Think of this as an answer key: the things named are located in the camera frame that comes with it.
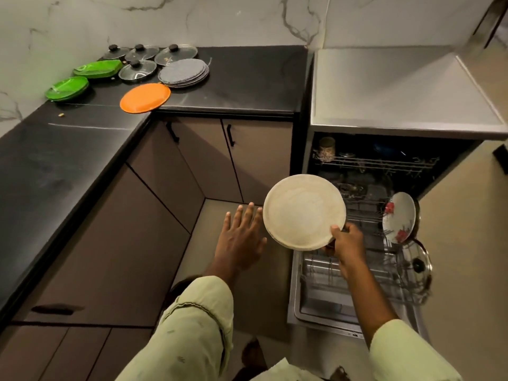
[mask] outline red flower design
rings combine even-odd
[[[388,202],[386,204],[386,207],[384,208],[384,213],[385,214],[393,214],[393,211],[395,210],[395,203],[393,202]]]
[[[407,231],[405,230],[399,230],[399,232],[397,233],[397,236],[395,237],[395,240],[398,242],[398,243],[402,243],[404,242],[406,239],[407,239],[408,235],[407,235]]]

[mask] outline black lid knob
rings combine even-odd
[[[415,273],[423,273],[425,271],[425,263],[420,258],[413,259],[412,266]]]

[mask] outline floor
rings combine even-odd
[[[505,46],[493,41],[480,51],[471,45],[461,56],[508,119]],[[492,157],[500,144],[484,142],[421,201],[419,239],[435,272],[423,316],[432,344],[465,380],[504,380],[508,374],[508,177]],[[205,202],[176,282],[206,268],[221,221],[236,207]],[[269,366],[286,357],[320,377],[342,365],[352,381],[372,380],[363,341],[286,325],[290,259],[289,251],[271,240],[262,261],[240,278],[234,349],[222,379],[231,380],[241,368],[241,351],[256,335]]]

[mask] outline orange plate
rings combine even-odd
[[[142,114],[160,107],[171,95],[164,84],[143,84],[127,92],[120,100],[120,108],[130,114]]]

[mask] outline countertop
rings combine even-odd
[[[291,121],[299,113],[304,47],[199,48],[199,58],[210,66],[207,80],[173,90],[157,112]],[[46,102],[0,138],[0,321],[58,254],[157,114],[118,107],[135,86],[93,82],[84,96]]]
[[[311,104],[315,131],[508,138],[508,126],[449,47],[319,50]]]

